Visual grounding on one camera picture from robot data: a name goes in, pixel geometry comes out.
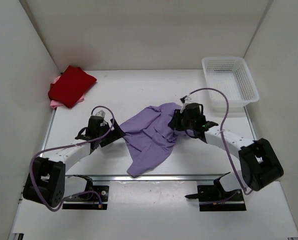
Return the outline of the lavender t shirt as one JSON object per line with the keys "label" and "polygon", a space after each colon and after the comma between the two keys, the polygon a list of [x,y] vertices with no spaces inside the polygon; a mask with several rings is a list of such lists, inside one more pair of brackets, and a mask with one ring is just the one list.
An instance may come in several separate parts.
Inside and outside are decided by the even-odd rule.
{"label": "lavender t shirt", "polygon": [[185,134],[168,126],[175,110],[180,109],[174,102],[147,106],[120,125],[132,158],[129,175],[136,178],[152,171],[171,155],[177,138]]}

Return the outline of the red t shirt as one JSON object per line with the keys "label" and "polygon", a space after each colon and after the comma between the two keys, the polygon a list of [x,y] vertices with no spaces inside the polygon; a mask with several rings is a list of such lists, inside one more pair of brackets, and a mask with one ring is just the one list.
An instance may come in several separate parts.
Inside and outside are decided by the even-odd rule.
{"label": "red t shirt", "polygon": [[71,109],[96,82],[95,77],[87,74],[80,67],[69,65],[60,75],[59,80],[49,89],[47,95],[50,100],[61,102]]}

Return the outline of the pink t shirt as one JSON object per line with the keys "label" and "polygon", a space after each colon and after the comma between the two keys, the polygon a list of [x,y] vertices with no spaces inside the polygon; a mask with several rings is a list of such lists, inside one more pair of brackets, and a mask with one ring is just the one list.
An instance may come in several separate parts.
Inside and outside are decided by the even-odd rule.
{"label": "pink t shirt", "polygon": [[[53,82],[50,84],[50,90],[52,89],[54,84],[59,80],[60,77],[61,76],[59,75],[53,80]],[[85,95],[83,94],[76,103],[81,103],[84,100],[85,100]],[[56,109],[56,108],[61,107],[61,106],[64,106],[64,104],[62,102],[52,100],[52,99],[50,100],[50,107],[51,108]]]}

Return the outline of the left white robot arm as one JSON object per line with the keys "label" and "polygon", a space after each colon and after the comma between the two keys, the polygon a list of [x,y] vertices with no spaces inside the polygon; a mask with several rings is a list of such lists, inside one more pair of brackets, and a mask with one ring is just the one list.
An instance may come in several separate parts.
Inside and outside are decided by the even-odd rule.
{"label": "left white robot arm", "polygon": [[106,122],[102,115],[92,115],[88,125],[82,128],[75,141],[62,147],[55,147],[51,157],[36,156],[29,165],[22,196],[24,199],[45,205],[56,212],[67,199],[77,197],[82,201],[98,199],[98,207],[103,201],[93,188],[93,180],[81,174],[67,176],[67,171],[98,147],[105,147],[126,136],[115,119]]}

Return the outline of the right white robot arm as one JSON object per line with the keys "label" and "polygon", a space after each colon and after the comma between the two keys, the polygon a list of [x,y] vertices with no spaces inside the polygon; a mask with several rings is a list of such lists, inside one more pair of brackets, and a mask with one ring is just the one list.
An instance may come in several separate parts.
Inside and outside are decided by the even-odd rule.
{"label": "right white robot arm", "polygon": [[240,170],[235,170],[244,187],[258,192],[284,175],[283,167],[267,139],[252,140],[224,130],[223,125],[207,121],[203,106],[189,103],[176,109],[168,126],[184,132],[192,139],[216,146],[239,160]]}

